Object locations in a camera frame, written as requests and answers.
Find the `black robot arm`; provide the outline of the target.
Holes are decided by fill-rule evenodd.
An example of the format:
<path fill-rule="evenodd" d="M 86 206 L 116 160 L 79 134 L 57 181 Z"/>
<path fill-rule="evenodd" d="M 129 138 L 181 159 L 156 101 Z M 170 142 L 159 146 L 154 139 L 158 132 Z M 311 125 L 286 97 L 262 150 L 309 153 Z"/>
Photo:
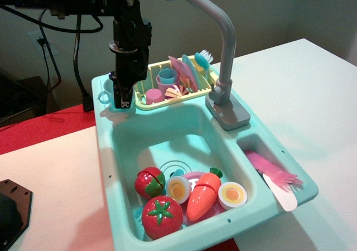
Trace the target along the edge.
<path fill-rule="evenodd" d="M 74 30 L 59 28 L 42 22 L 42 19 L 33 19 L 13 9 L 41 9 L 49 10 L 51 15 L 63 19 L 69 15 L 76 15 L 76 28 Z M 134 85 L 146 79 L 149 45 L 151 44 L 152 26 L 150 22 L 142 19 L 139 0 L 1 0 L 1 8 L 20 16 L 30 22 L 47 27 L 51 30 L 74 33 L 75 47 L 73 66 L 76 81 L 83 95 L 83 109 L 88 111 L 93 107 L 89 94 L 85 90 L 78 70 L 78 52 L 80 35 L 82 33 L 95 33 L 103 29 L 84 30 L 81 28 L 81 17 L 90 15 L 96 21 L 101 16 L 113 18 L 113 41 L 109 44 L 111 52 L 115 53 L 115 70 L 109 74 L 114 89 L 114 107 L 128 109 L 131 107 Z"/>

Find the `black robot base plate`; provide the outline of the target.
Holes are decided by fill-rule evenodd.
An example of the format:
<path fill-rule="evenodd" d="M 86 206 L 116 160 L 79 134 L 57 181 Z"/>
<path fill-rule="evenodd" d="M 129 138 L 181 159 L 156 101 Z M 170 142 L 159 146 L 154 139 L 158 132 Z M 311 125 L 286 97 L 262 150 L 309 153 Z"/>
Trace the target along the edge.
<path fill-rule="evenodd" d="M 10 179 L 1 181 L 1 250 L 9 250 L 28 228 L 32 195 Z"/>

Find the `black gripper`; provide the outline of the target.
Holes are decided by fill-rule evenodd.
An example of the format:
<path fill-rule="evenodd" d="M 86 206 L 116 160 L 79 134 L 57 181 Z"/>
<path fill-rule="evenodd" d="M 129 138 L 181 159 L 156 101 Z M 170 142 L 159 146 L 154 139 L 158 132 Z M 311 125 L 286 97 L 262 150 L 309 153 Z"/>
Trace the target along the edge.
<path fill-rule="evenodd" d="M 125 50 L 119 48 L 117 43 L 109 43 L 111 52 L 115 54 L 115 71 L 109 73 L 109 79 L 113 83 L 114 107 L 130 108 L 134 85 L 147 78 L 149 49 L 141 46 Z"/>

